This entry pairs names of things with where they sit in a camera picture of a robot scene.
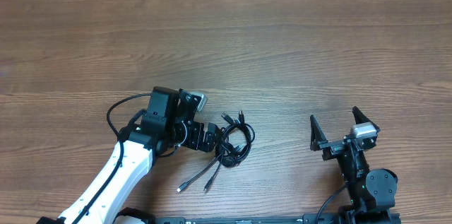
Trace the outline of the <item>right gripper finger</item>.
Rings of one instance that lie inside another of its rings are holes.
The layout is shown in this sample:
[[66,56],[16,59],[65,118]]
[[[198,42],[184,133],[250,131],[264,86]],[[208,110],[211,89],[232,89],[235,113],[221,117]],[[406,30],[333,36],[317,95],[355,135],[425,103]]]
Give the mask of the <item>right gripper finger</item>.
[[373,123],[372,120],[365,116],[357,106],[354,106],[352,108],[352,113],[354,115],[355,124],[370,123],[373,125],[377,132],[380,132],[380,128],[375,123]]
[[321,127],[319,126],[319,123],[317,122],[313,114],[310,116],[310,122],[311,122],[310,149],[312,151],[319,151],[322,149],[323,144],[328,143],[328,140],[326,139],[324,133],[321,130]]

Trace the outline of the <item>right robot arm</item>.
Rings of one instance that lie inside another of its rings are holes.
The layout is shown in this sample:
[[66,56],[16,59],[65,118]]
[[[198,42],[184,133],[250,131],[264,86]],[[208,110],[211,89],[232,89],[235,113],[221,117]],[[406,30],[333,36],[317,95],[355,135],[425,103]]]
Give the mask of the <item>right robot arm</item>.
[[[376,146],[380,128],[354,106],[355,125],[340,141],[329,141],[314,115],[310,116],[312,151],[321,151],[324,160],[337,160],[344,185],[322,204],[314,223],[400,223],[400,215],[391,213],[396,204],[398,177],[389,169],[371,170],[365,151]],[[324,210],[342,191],[347,191],[350,204],[337,213]]]

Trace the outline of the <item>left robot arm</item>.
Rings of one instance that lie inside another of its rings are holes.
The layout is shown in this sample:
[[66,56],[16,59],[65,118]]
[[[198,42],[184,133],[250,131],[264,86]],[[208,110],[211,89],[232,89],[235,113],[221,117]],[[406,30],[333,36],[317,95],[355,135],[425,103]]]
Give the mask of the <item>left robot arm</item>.
[[149,213],[124,207],[133,188],[157,159],[171,155],[170,148],[187,147],[208,153],[222,132],[215,124],[194,120],[207,102],[203,93],[155,87],[147,96],[148,106],[137,111],[125,127],[114,130],[114,150],[89,187],[59,217],[42,217],[40,223],[155,222],[155,216]]

